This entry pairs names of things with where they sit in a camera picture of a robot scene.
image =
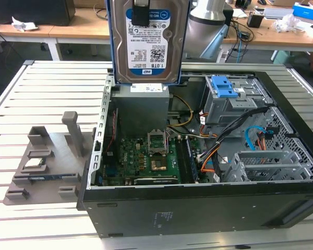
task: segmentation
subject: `wd hard drive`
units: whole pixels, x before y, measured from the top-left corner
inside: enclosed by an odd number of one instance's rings
[[[178,83],[190,0],[107,0],[117,83]]]

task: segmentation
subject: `hard drive label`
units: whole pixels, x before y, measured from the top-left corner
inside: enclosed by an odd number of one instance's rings
[[[149,26],[134,26],[132,9],[126,11],[128,68],[133,74],[157,75],[166,68],[168,41],[165,39],[171,14],[165,9],[150,10]]]

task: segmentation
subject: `aluminum profile table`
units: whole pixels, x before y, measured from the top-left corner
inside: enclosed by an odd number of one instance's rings
[[[111,66],[109,62],[35,61],[23,65],[1,95],[0,249],[234,249],[235,245],[313,249],[313,215],[290,229],[101,240],[87,213],[77,211],[75,203],[5,206],[2,200],[26,149],[30,128],[44,124],[49,132],[66,132],[61,115],[75,110],[82,131],[91,131]],[[313,89],[293,69],[250,64],[184,64],[183,68],[266,71],[313,129]]]

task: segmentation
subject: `floor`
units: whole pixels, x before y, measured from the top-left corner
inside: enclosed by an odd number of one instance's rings
[[[49,50],[45,46],[45,51],[41,50],[39,43],[11,43],[11,46],[21,55],[23,59],[15,53],[9,44],[2,43],[3,52],[0,53],[0,95],[19,70],[25,59],[51,60]],[[61,44],[63,60],[83,60],[83,61],[109,61],[110,47],[108,45],[98,45],[98,55],[91,56],[90,45],[88,44]],[[242,63],[271,64],[270,60],[273,51],[248,51]],[[229,63],[235,63],[236,58],[230,57]],[[293,64],[293,67],[313,86],[313,74],[309,68],[308,58],[302,58]]]

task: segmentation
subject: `yellow cable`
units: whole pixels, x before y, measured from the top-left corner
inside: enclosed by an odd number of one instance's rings
[[[194,117],[193,116],[193,110],[191,109],[189,104],[185,100],[183,100],[181,97],[179,97],[178,95],[173,95],[173,96],[176,96],[177,98],[179,98],[190,110],[190,117],[189,117],[189,119],[186,122],[183,122],[183,123],[180,123],[180,124],[168,125],[168,127],[181,127],[181,126],[184,126],[184,125],[186,125],[186,124],[191,122],[192,118]]]

